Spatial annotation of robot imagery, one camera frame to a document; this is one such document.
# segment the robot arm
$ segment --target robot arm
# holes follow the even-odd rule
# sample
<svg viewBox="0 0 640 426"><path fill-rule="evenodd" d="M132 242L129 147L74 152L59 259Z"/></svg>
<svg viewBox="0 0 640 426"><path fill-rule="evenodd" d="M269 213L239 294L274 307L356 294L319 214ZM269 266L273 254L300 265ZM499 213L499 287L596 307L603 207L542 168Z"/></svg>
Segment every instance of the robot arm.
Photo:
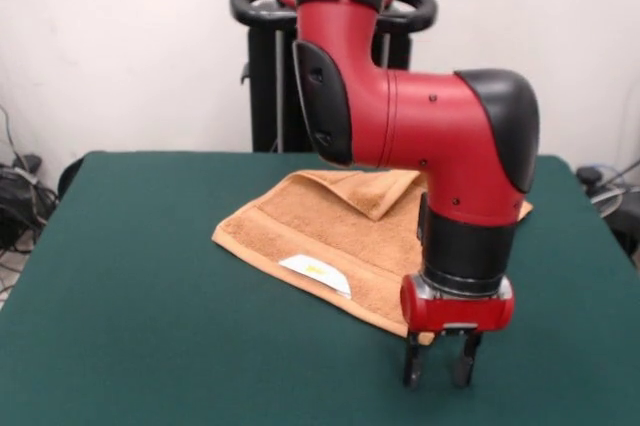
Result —
<svg viewBox="0 0 640 426"><path fill-rule="evenodd" d="M415 281L425 284L416 290L495 296L533 177L534 92L510 71L376 67L370 51L382 1L296 0L294 55L310 137L336 164L423 171L429 195Z"/></svg>

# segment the towel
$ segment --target towel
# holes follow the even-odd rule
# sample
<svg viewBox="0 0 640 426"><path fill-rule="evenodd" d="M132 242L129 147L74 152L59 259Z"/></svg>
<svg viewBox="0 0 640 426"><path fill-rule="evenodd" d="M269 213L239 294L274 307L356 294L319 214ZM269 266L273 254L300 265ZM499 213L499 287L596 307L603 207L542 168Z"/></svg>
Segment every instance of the towel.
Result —
<svg viewBox="0 0 640 426"><path fill-rule="evenodd" d="M405 336L400 284L421 267L416 229L425 190L417 171L298 171L223 220L213 241L267 274ZM520 217L531 209L525 203ZM332 269L344 276L348 294L336 286ZM323 278L336 281L328 286Z"/></svg>

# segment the black handle ring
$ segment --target black handle ring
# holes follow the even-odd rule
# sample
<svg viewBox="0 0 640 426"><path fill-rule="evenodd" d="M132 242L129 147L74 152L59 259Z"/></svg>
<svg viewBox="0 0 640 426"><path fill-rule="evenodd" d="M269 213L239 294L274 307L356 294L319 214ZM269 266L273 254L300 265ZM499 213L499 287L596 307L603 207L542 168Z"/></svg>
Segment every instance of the black handle ring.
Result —
<svg viewBox="0 0 640 426"><path fill-rule="evenodd" d="M296 12L286 7L267 9L253 4L258 0L230 0L231 15L249 27L273 30L293 30ZM376 28L380 33L410 34L433 25L438 12L435 0L395 0L413 6L412 11L385 10L380 13Z"/></svg>

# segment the table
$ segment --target table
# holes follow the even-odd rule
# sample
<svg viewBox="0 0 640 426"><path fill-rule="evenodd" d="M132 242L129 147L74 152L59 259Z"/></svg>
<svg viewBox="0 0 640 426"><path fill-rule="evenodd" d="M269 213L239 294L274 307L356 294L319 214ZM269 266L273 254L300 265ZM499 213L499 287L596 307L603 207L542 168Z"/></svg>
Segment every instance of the table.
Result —
<svg viewBox="0 0 640 426"><path fill-rule="evenodd" d="M474 384L247 266L215 225L313 155L93 153L0 312L6 425L640 423L640 282L565 163L538 161L516 313Z"/></svg>

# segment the white label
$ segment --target white label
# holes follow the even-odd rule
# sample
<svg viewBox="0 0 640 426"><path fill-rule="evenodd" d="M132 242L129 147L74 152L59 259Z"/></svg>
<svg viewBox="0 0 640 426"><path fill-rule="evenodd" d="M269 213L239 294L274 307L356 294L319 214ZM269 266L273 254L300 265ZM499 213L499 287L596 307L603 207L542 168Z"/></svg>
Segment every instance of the white label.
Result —
<svg viewBox="0 0 640 426"><path fill-rule="evenodd" d="M326 284L330 288L335 289L341 296L351 299L351 288L349 287L347 277L327 263L323 263L310 256L305 256L304 254L297 254L296 256L283 259L280 261L280 264L296 273L303 274L308 278Z"/></svg>

